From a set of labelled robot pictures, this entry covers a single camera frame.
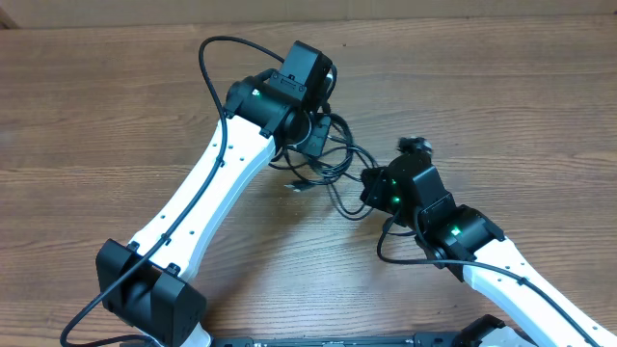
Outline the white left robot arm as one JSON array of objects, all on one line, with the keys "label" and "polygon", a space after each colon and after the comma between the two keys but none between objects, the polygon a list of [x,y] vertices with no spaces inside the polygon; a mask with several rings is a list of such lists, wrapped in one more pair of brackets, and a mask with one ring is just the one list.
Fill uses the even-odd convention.
[{"label": "white left robot arm", "polygon": [[107,240],[95,266],[101,303],[137,334],[120,346],[207,346],[206,300],[191,286],[205,251],[251,180],[285,145],[314,151],[318,109],[335,83],[326,55],[295,41],[280,68],[233,83],[216,99],[220,119],[172,198],[123,245]]}]

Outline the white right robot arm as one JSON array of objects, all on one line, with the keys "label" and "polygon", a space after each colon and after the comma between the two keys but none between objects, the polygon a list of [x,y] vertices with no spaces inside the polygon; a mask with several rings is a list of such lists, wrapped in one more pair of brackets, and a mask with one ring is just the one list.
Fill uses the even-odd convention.
[{"label": "white right robot arm", "polygon": [[425,153],[403,153],[361,174],[362,201],[410,227],[425,257],[502,309],[537,346],[613,346],[615,334],[545,280],[504,231],[457,204]]}]

